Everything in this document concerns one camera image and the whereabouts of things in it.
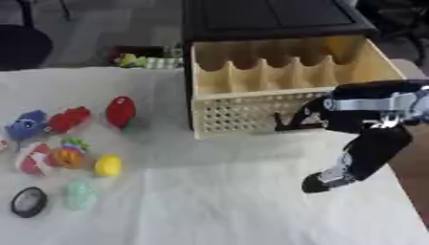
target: yellow ball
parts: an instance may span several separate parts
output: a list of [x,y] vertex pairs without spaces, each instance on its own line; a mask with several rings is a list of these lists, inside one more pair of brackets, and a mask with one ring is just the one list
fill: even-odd
[[121,158],[115,153],[103,154],[95,165],[99,176],[116,176],[121,172]]

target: red toy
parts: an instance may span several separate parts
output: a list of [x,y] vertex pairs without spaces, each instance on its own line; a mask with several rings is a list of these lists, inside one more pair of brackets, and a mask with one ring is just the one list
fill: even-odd
[[107,121],[120,129],[126,127],[136,115],[134,101],[126,96],[119,96],[109,103],[105,109]]
[[84,106],[69,108],[63,113],[55,114],[48,120],[48,126],[55,133],[65,133],[72,127],[89,118],[91,112]]

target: wooden drawer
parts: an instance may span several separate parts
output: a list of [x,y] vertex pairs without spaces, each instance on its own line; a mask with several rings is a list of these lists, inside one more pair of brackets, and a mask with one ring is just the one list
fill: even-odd
[[194,42],[191,60],[198,138],[272,133],[274,113],[287,123],[303,103],[336,85],[404,78],[360,35]]

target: robotic arm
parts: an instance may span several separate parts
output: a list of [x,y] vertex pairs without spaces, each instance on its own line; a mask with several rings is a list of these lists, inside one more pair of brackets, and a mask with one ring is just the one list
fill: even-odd
[[429,123],[429,80],[340,85],[306,103],[289,124],[282,122],[280,114],[274,115],[275,129],[300,128],[313,114],[326,130],[359,136],[343,148],[336,166],[304,179],[306,193],[364,181],[407,146],[413,137],[405,125]]

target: white tablecloth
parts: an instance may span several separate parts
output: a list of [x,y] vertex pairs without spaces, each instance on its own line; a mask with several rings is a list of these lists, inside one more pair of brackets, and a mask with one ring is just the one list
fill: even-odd
[[[114,97],[135,99],[142,123],[120,133],[102,120]],[[307,174],[330,167],[353,136],[325,131],[197,141],[187,129],[181,71],[117,68],[48,69],[0,73],[0,125],[19,114],[88,106],[94,117],[73,136],[91,152],[123,158],[117,178],[93,178],[88,169],[56,169],[47,177],[13,167],[0,155],[2,244],[290,244],[427,245],[429,235],[389,167],[364,183],[306,195]],[[56,146],[59,137],[48,142]],[[85,211],[64,207],[63,188],[88,176],[97,203]],[[49,195],[39,216],[10,212],[21,189]]]

